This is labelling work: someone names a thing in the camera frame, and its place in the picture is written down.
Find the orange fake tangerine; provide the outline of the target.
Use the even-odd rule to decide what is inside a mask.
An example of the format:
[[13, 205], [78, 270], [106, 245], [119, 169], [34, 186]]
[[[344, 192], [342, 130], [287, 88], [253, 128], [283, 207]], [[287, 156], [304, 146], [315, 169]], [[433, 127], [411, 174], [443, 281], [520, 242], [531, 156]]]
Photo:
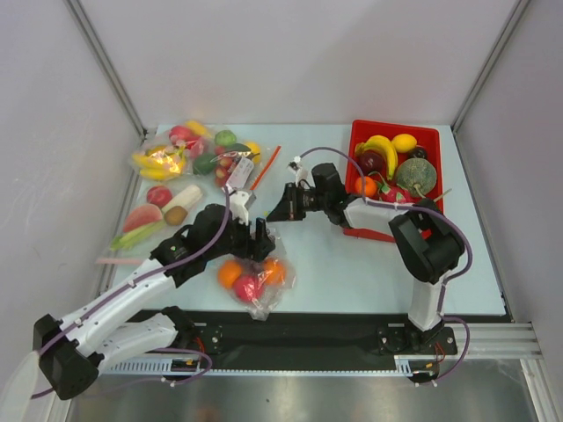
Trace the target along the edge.
[[267, 285], [277, 285], [285, 281], [286, 272], [286, 266], [282, 260], [268, 258], [263, 261], [260, 277]]
[[243, 271], [243, 267], [236, 260], [226, 260], [218, 270], [218, 282], [222, 287], [231, 289], [234, 282], [243, 274]]

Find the red fake apple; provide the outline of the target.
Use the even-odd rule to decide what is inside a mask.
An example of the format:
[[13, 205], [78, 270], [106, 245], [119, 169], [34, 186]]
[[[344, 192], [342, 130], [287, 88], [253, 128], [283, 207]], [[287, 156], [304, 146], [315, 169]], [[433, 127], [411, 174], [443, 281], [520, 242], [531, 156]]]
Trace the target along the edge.
[[235, 296], [244, 303], [258, 301], [264, 293], [264, 283], [255, 275], [243, 274], [233, 284]]

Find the clear zip bag blue seal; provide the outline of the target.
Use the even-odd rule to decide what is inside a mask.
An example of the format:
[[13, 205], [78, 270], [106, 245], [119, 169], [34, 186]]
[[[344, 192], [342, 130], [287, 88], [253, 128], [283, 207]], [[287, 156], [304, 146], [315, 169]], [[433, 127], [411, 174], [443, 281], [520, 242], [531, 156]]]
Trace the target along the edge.
[[216, 265], [218, 285], [256, 321], [266, 321], [296, 282], [282, 237], [274, 230], [268, 236], [275, 249], [262, 261], [230, 255]]

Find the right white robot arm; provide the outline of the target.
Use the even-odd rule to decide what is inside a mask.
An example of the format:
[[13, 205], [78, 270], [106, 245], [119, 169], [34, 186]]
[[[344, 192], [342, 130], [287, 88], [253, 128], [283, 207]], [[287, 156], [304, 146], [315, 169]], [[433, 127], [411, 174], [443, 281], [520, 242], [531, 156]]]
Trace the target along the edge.
[[413, 276], [413, 298], [408, 311], [412, 326], [406, 343], [425, 353], [437, 342], [435, 327], [442, 320], [446, 285], [472, 266], [472, 248], [461, 229], [430, 199], [416, 203], [370, 200], [348, 193], [334, 164], [313, 167], [314, 185], [295, 158], [289, 163], [295, 180], [284, 186], [269, 222], [301, 221], [309, 212], [322, 212], [343, 229], [366, 229], [392, 236], [407, 271]]

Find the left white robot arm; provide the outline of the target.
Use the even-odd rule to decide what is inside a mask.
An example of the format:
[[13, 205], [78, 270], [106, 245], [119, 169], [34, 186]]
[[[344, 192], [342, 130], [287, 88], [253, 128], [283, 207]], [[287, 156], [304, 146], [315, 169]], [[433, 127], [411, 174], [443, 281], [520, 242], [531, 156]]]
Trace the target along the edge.
[[68, 400], [120, 361], [167, 347], [185, 351], [194, 341], [194, 331], [180, 310], [165, 309], [142, 323], [130, 324], [129, 318], [151, 299], [203, 273], [217, 258], [231, 255], [261, 262], [274, 249], [274, 236], [264, 219], [247, 224], [226, 206], [206, 206], [123, 282], [61, 319], [46, 314], [34, 323], [33, 348], [51, 391]]

